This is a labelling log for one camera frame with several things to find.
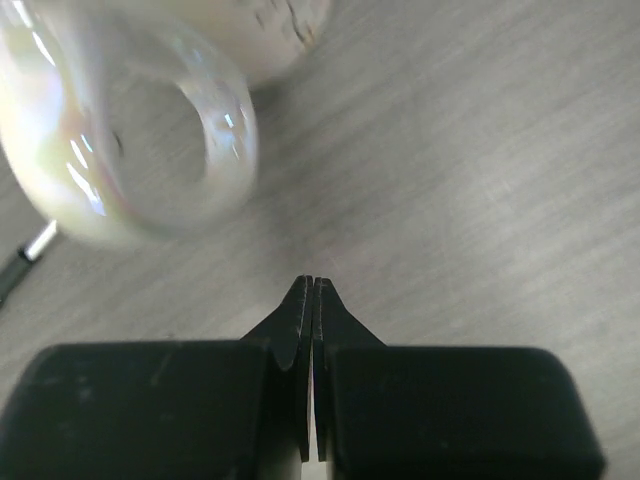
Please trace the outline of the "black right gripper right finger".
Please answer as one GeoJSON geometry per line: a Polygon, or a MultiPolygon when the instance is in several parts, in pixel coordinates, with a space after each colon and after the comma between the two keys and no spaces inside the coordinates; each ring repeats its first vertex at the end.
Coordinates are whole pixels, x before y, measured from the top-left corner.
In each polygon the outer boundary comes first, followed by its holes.
{"type": "Polygon", "coordinates": [[[534,347],[387,345],[314,283],[318,457],[333,479],[600,479],[577,385],[534,347]]]}

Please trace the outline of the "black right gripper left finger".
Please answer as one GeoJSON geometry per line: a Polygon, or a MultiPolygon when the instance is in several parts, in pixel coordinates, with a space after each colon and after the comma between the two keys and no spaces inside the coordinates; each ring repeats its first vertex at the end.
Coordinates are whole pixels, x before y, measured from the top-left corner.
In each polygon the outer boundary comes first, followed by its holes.
{"type": "Polygon", "coordinates": [[[297,479],[313,280],[234,340],[58,344],[1,415],[5,479],[297,479]]]}

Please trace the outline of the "white mug orange inside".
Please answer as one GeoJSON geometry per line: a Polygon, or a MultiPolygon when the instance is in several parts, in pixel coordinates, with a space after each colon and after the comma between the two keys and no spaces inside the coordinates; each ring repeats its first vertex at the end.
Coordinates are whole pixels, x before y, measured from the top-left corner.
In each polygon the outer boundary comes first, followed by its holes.
{"type": "Polygon", "coordinates": [[[1,143],[43,238],[136,246],[210,230],[252,194],[252,94],[328,1],[5,1],[1,143]]]}

